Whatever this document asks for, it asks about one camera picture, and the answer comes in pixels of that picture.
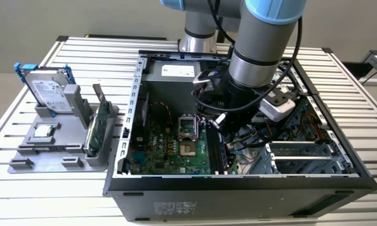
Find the motherboard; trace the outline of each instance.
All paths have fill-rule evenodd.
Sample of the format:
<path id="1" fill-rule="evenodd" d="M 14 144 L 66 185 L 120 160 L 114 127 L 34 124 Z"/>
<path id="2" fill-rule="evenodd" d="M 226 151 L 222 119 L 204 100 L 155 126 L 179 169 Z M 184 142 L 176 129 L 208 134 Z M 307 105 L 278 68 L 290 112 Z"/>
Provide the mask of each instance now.
<path id="1" fill-rule="evenodd" d="M 150 122 L 148 144 L 144 151 L 134 152 L 132 174 L 212 174 L 206 126 L 206 123 L 199 122 L 199 137 L 192 141 L 179 139 L 179 128 L 166 127 L 158 121 Z M 230 163 L 232 167 L 227 169 L 227 173 L 236 174 L 234 156 Z"/>

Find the black cable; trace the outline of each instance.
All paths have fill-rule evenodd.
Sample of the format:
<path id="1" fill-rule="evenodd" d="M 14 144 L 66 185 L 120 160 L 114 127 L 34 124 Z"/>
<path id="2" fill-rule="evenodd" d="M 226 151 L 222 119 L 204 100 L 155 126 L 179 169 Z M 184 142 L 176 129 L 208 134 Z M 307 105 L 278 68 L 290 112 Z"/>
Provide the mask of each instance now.
<path id="1" fill-rule="evenodd" d="M 216 67 L 214 69 L 207 69 L 206 71 L 203 71 L 200 77 L 198 78 L 199 81 L 214 80 L 216 78 L 220 78 L 222 77 L 220 72 L 219 72 L 220 69 L 222 67 Z M 208 76 L 211 72 L 218 72 L 218 73 L 212 76 Z"/>
<path id="2" fill-rule="evenodd" d="M 278 68 L 279 68 L 283 72 L 286 71 L 286 69 L 284 69 L 283 66 L 278 66 Z M 299 89 L 300 89 L 300 86 L 298 85 L 296 78 L 295 78 L 295 76 L 294 76 L 292 73 L 288 73 L 288 78 L 291 79 L 291 82 L 292 82 L 292 84 L 294 84 L 294 90 L 292 90 L 292 91 L 299 90 Z"/>
<path id="3" fill-rule="evenodd" d="M 215 23 L 216 23 L 216 26 L 219 27 L 220 33 L 224 35 L 226 39 L 228 39 L 230 42 L 232 42 L 232 44 L 235 44 L 235 40 L 234 40 L 234 39 L 231 38 L 231 36 L 227 34 L 226 30 L 224 30 L 223 27 L 222 27 L 220 20 L 219 20 L 218 17 L 216 17 L 216 11 L 218 11 L 218 8 L 220 7 L 220 0 L 216 0 L 216 2 L 215 2 L 215 7 L 214 7 L 214 4 L 212 4 L 212 0 L 208 0 L 208 6 L 210 6 L 210 10 L 211 10 L 211 14 L 212 14 L 214 21 L 215 21 Z"/>
<path id="4" fill-rule="evenodd" d="M 248 148 L 248 146 L 250 145 L 252 145 L 254 143 L 256 143 L 259 141 L 259 139 L 255 139 L 251 143 L 243 143 L 243 142 L 240 142 L 240 144 L 243 145 L 243 147 L 242 148 L 239 148 L 239 149 L 236 149 L 235 151 L 242 151 L 242 150 L 244 150 L 244 149 L 247 149 Z"/>
<path id="5" fill-rule="evenodd" d="M 238 154 L 238 155 L 246 157 L 248 160 L 254 160 L 255 159 L 255 158 L 251 158 L 250 156 L 247 156 L 246 154 Z"/>
<path id="6" fill-rule="evenodd" d="M 377 74 L 377 72 L 375 72 L 375 73 L 371 75 L 371 77 L 367 78 L 367 80 L 362 83 L 362 85 L 364 85 L 366 82 L 370 81 L 370 79 L 371 79 L 376 74 Z"/>
<path id="7" fill-rule="evenodd" d="M 254 144 L 254 142 L 251 142 L 250 144 L 244 145 L 242 148 L 239 148 L 236 151 L 242 151 L 247 148 L 259 148 L 259 147 L 264 147 L 267 143 L 270 143 L 271 141 L 274 141 L 279 136 L 282 135 L 282 133 L 271 136 L 268 139 L 266 139 L 264 141 L 259 142 L 258 144 Z"/>
<path id="8" fill-rule="evenodd" d="M 251 103 L 248 103 L 247 105 L 238 107 L 238 108 L 219 108 L 215 106 L 211 106 L 208 104 L 206 104 L 204 102 L 202 102 L 199 100 L 199 97 L 195 95 L 195 99 L 198 101 L 198 103 L 216 111 L 223 111 L 223 112 L 239 112 L 246 110 L 247 108 L 250 108 L 251 106 L 254 106 L 255 104 L 259 104 L 259 102 L 263 100 L 263 98 L 267 97 L 267 95 L 270 94 L 270 92 L 278 87 L 278 85 L 282 83 L 282 81 L 284 80 L 286 76 L 288 75 L 288 72 L 295 64 L 295 60 L 300 51 L 300 43 L 302 43 L 302 34 L 303 34 L 303 19 L 300 17 L 299 21 L 298 21 L 298 39 L 296 39 L 296 46 L 295 46 L 295 51 L 294 51 L 294 55 L 292 55 L 292 59 L 290 61 L 290 64 L 286 68 L 286 71 L 283 72 L 280 78 L 278 79 L 278 81 L 275 82 L 275 84 L 268 88 L 268 90 L 256 98 L 256 100 L 254 100 Z"/>

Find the sticker label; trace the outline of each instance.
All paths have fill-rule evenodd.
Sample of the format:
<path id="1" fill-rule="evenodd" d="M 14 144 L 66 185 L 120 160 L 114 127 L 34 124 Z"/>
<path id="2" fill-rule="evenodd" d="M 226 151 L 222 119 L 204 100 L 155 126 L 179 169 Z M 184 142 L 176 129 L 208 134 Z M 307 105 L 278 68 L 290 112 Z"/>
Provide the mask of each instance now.
<path id="1" fill-rule="evenodd" d="M 198 202 L 155 202 L 158 215 L 195 214 Z"/>
<path id="2" fill-rule="evenodd" d="M 71 106 L 64 96 L 62 86 L 55 81 L 35 80 L 34 85 L 36 87 L 39 96 L 44 100 L 46 105 L 51 110 L 58 113 L 71 113 Z"/>
<path id="3" fill-rule="evenodd" d="M 195 66 L 191 65 L 164 65 L 163 76 L 192 77 L 195 78 Z"/>

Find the open computer tower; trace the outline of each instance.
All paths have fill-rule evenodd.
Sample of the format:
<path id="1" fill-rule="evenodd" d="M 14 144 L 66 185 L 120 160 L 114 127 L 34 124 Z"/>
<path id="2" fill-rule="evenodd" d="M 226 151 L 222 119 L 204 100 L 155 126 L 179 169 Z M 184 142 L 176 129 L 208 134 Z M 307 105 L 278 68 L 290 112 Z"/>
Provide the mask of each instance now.
<path id="1" fill-rule="evenodd" d="M 377 190 L 298 61 L 300 96 L 271 124 L 279 136 L 268 140 L 256 115 L 270 132 L 244 136 L 268 142 L 238 152 L 243 140 L 223 140 L 191 93 L 195 75 L 227 58 L 140 51 L 104 189 L 130 221 L 319 217 Z"/>

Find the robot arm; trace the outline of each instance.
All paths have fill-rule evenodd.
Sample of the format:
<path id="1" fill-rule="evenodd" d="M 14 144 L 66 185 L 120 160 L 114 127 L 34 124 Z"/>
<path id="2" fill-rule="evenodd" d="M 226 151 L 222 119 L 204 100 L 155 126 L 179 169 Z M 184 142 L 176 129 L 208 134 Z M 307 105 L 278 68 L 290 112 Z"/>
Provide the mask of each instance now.
<path id="1" fill-rule="evenodd" d="M 295 108 L 295 102 L 291 99 L 296 96 L 296 89 L 290 94 L 284 94 L 276 86 L 288 75 L 294 65 L 302 35 L 299 35 L 294 59 L 274 85 L 272 80 L 298 21 L 300 22 L 299 34 L 302 34 L 300 18 L 306 2 L 307 0 L 215 1 L 215 4 L 220 5 L 215 7 L 219 16 L 235 18 L 240 15 L 239 33 L 231 62 L 230 64 L 226 62 L 216 70 L 222 77 L 219 88 L 215 91 L 207 91 L 198 87 L 194 96 L 203 107 L 222 114 L 223 125 L 218 127 L 226 136 L 235 135 L 259 111 L 272 121 L 279 122 Z M 204 31 L 206 26 L 208 26 L 210 33 L 214 31 L 212 25 L 210 25 L 210 14 L 216 16 L 216 12 L 208 5 L 210 1 L 162 0 L 162 3 L 171 8 L 188 11 L 187 36 L 183 39 L 183 44 L 186 44 L 188 36 L 196 36 L 195 32 Z M 192 12 L 198 13 L 198 18 L 192 18 Z M 191 20 L 196 21 L 195 24 L 199 27 L 188 26 Z M 200 42 L 200 40 L 202 36 L 196 36 L 196 42 Z M 180 50 L 194 52 L 196 49 Z M 204 71 L 199 76 L 204 78 L 210 75 L 211 73 Z"/>
<path id="2" fill-rule="evenodd" d="M 216 25 L 207 1 L 160 1 L 174 9 L 188 11 L 180 51 L 214 52 Z M 219 16 L 240 18 L 230 65 L 230 74 L 239 84 L 258 88 L 271 83 L 306 3 L 307 0 L 220 1 Z"/>

